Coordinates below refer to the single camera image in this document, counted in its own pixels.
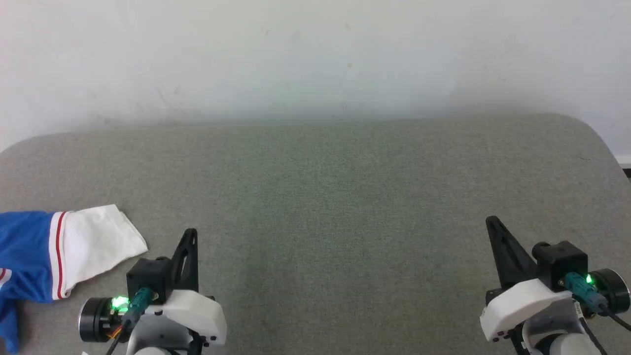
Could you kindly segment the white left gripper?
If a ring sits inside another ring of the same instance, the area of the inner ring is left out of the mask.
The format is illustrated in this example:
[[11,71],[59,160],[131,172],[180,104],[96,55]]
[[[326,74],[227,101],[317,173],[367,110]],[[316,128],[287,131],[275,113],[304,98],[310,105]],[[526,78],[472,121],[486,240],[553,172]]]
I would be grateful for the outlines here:
[[199,294],[198,231],[186,229],[172,261],[172,288],[162,305],[150,305],[131,330],[120,326],[131,300],[124,296],[90,297],[79,312],[83,342],[119,341],[127,346],[223,345],[227,322],[221,305]]

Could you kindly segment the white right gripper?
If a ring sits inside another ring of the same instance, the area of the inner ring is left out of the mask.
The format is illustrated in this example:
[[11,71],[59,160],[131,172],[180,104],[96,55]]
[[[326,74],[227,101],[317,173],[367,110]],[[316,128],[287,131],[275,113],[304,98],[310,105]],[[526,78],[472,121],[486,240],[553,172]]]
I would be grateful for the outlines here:
[[559,291],[536,278],[536,263],[497,216],[486,218],[487,232],[500,287],[505,290],[487,302],[480,316],[485,339],[498,342],[516,337],[536,342],[548,335],[561,337],[587,331],[587,315],[609,317],[630,310],[630,289],[609,268],[561,277]]

